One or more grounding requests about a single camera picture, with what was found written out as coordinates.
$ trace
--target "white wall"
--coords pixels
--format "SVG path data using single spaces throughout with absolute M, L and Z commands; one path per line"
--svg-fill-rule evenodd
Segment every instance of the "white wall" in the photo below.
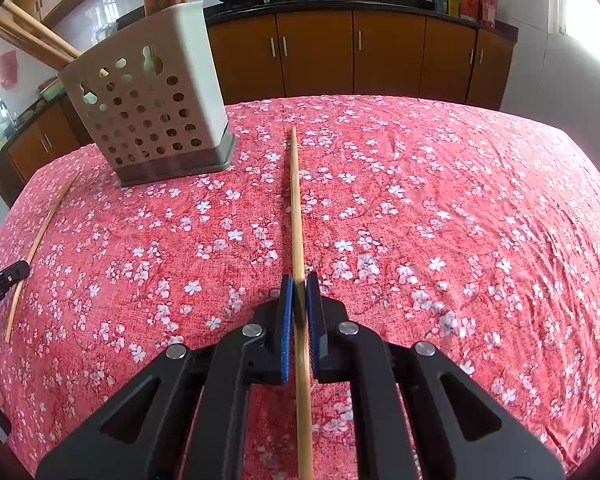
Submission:
M 498 0 L 520 30 L 500 110 L 563 129 L 600 171 L 600 62 L 551 15 L 550 0 Z

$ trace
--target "wooden pole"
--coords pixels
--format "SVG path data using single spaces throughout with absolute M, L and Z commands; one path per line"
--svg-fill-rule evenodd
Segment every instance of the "wooden pole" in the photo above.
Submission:
M 40 226 L 40 230 L 38 231 L 38 234 L 36 235 L 36 238 L 35 238 L 35 240 L 33 240 L 33 244 L 31 245 L 31 248 L 29 249 L 29 254 L 27 255 L 27 257 L 25 259 L 25 261 L 29 265 L 31 265 L 31 262 L 33 261 L 33 256 L 35 256 L 36 250 L 37 250 L 38 246 L 40 245 L 40 242 L 42 241 L 42 237 L 45 235 L 46 228 L 51 223 L 51 219 L 54 217 L 54 214 L 55 214 L 56 210 L 58 209 L 58 206 L 62 202 L 62 199 L 67 194 L 67 191 L 69 191 L 69 188 L 74 183 L 74 180 L 78 177 L 79 174 L 80 174 L 80 172 L 77 171 L 76 173 L 74 173 L 73 176 L 69 177 L 69 180 L 67 180 L 64 183 L 64 186 L 61 187 L 60 193 L 58 194 L 58 196 L 52 203 L 51 208 L 49 209 L 49 213 L 46 215 L 45 221 L 42 222 L 42 225 Z M 18 306 L 18 300 L 20 299 L 20 295 L 22 293 L 23 286 L 24 286 L 24 280 L 21 282 L 18 282 L 18 285 L 16 285 L 16 291 L 13 295 L 13 301 L 11 301 L 11 310 L 9 311 L 9 319 L 7 321 L 7 332 L 4 335 L 5 343 L 11 342 L 11 332 L 13 331 L 13 320 L 16 316 L 16 308 Z
M 31 26 L 35 31 L 39 32 L 41 36 L 47 38 L 54 46 L 60 50 L 66 52 L 69 56 L 74 59 L 80 56 L 81 52 L 67 41 L 63 40 L 50 28 L 45 27 L 42 23 L 36 20 L 33 16 L 29 16 L 24 10 L 14 4 L 11 0 L 4 0 L 2 7 L 9 12 L 12 12 L 14 16 L 20 18 L 27 25 Z
M 298 426 L 298 478 L 314 478 L 314 446 L 311 420 L 311 373 L 309 329 L 304 298 L 304 249 L 302 248 L 302 213 L 296 127 L 291 129 L 291 241 L 293 279 L 298 294 L 294 310 L 296 352 L 296 425 Z
M 31 43 L 21 40 L 17 36 L 14 36 L 10 32 L 7 32 L 0 27 L 0 39 L 12 44 L 14 47 L 19 48 L 21 51 L 26 52 L 31 57 L 37 59 L 39 62 L 50 66 L 54 70 L 60 72 L 65 66 L 68 65 L 67 59 L 59 57 L 59 52 L 54 51 L 50 53 L 46 50 L 40 49 Z

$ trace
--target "red floral tablecloth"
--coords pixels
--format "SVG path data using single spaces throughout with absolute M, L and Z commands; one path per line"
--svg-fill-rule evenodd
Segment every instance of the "red floral tablecloth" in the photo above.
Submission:
M 40 245 L 4 343 L 9 444 L 30 471 L 170 343 L 217 342 L 290 272 L 288 129 L 306 263 L 388 341 L 429 339 L 563 460 L 600 438 L 600 174 L 560 130 L 408 98 L 228 107 L 222 173 L 120 187 L 96 146 L 38 171 L 0 269 Z M 294 390 L 254 388 L 244 477 L 296 475 Z M 350 392 L 313 386 L 315 477 L 355 478 Z

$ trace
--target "red bag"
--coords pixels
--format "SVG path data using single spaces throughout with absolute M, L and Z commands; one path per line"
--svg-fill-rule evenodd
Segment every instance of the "red bag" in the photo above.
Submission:
M 0 56 L 0 86 L 13 90 L 18 85 L 18 58 L 16 51 L 10 50 Z

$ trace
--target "window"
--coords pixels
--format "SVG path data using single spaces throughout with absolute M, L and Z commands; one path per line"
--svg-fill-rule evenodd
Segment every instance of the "window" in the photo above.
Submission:
M 579 40 L 600 60 L 600 3 L 598 0 L 562 0 L 560 31 Z

